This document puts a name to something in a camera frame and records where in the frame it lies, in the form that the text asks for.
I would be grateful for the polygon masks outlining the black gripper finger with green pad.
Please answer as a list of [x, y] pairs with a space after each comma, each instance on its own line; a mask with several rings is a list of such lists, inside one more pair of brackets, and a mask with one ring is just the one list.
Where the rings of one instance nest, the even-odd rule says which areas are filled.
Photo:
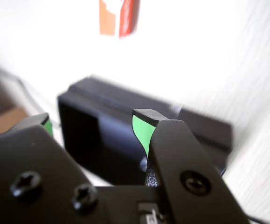
[[0, 224], [96, 224], [71, 199], [87, 178], [41, 126], [0, 134]]
[[148, 139], [146, 155], [175, 224], [246, 224], [248, 218], [184, 121], [134, 109], [132, 128]]

